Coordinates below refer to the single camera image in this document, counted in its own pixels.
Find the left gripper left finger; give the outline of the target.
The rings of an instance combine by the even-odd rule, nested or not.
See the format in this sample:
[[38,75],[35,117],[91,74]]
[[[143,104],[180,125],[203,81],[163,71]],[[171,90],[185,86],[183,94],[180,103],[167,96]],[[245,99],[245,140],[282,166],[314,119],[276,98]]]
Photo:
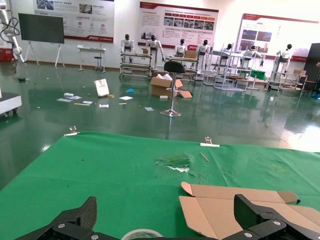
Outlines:
[[113,240],[93,230],[97,222],[97,198],[90,196],[82,206],[64,210],[48,225],[20,236],[19,240]]

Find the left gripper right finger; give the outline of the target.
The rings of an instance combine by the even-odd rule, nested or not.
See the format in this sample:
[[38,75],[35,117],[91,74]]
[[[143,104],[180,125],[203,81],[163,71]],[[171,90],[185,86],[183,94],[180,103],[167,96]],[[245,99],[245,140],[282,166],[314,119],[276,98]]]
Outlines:
[[242,230],[226,240],[318,240],[320,234],[285,219],[275,209],[252,203],[242,194],[233,200],[235,220]]

